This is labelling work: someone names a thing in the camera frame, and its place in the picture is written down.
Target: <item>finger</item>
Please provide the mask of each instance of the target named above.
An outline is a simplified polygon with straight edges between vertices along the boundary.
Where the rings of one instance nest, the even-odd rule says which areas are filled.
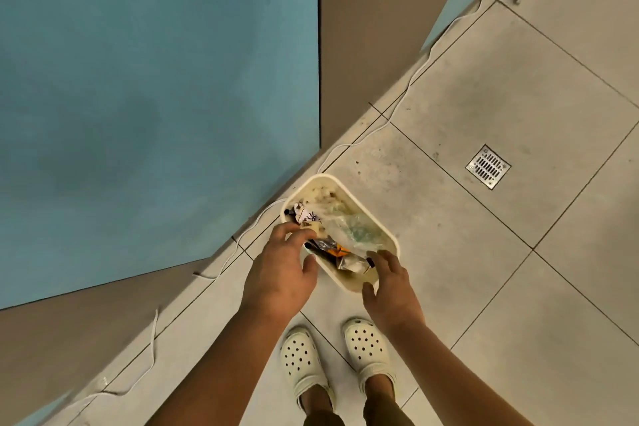
[[[369,282],[364,282],[362,286],[363,307],[370,315],[370,307],[375,303],[375,288]]]
[[[298,223],[282,223],[278,224],[271,231],[271,237],[269,241],[282,241],[287,234],[293,231],[297,231],[300,228]]]
[[[393,273],[398,273],[398,274],[401,273],[403,269],[402,265],[399,263],[399,259],[393,253],[387,250],[382,250],[379,252],[379,256],[381,256],[387,261],[388,268]]]
[[[388,262],[381,257],[378,253],[373,251],[369,251],[366,253],[372,262],[375,263],[375,269],[377,270],[377,274],[379,275],[379,279],[390,274],[390,268],[388,267]]]
[[[308,280],[312,281],[314,284],[317,283],[318,262],[315,260],[314,255],[308,255],[304,258],[304,263],[302,263],[302,273],[304,274],[304,277],[308,278]]]
[[[306,241],[309,239],[315,239],[317,236],[318,235],[313,229],[298,229],[288,237],[286,243],[289,243],[291,246],[295,246],[296,248],[301,248]]]

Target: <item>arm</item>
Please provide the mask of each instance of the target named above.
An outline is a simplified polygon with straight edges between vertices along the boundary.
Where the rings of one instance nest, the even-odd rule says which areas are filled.
[[[364,284],[363,303],[417,380],[444,426],[532,426],[466,367],[426,326],[408,271],[389,252],[372,256],[377,295]]]
[[[240,309],[148,425],[240,423],[271,351],[315,288],[315,258],[300,267],[302,244],[314,237],[294,223],[273,229],[246,278]]]

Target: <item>ankle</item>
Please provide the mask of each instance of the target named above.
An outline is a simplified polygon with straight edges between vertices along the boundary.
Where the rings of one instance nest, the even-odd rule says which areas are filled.
[[[302,409],[307,416],[317,411],[333,412],[330,397],[328,397],[326,390],[319,384],[316,384],[305,391],[300,397],[300,402],[302,403]]]
[[[364,385],[364,391],[366,392],[366,397],[369,398],[382,395],[395,400],[393,383],[385,374],[377,374],[369,377]]]

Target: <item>hand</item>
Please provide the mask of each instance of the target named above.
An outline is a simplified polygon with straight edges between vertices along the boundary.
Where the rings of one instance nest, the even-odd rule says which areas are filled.
[[[380,332],[390,338],[406,325],[423,325],[422,307],[399,259],[388,251],[369,256],[379,275],[379,288],[375,295],[370,283],[363,284],[363,305]]]
[[[315,231],[300,229],[296,223],[275,226],[246,277],[240,309],[266,313],[285,320],[286,325],[302,309],[317,284],[315,256],[308,255],[304,266],[300,266],[302,245],[315,237]]]

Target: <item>left hand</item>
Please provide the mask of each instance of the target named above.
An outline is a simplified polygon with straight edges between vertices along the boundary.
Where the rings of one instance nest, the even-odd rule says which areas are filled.
[[[240,309],[253,309],[288,323],[308,301],[318,278],[315,256],[300,266],[302,245],[316,237],[296,223],[278,224],[264,250],[253,261],[244,283]]]

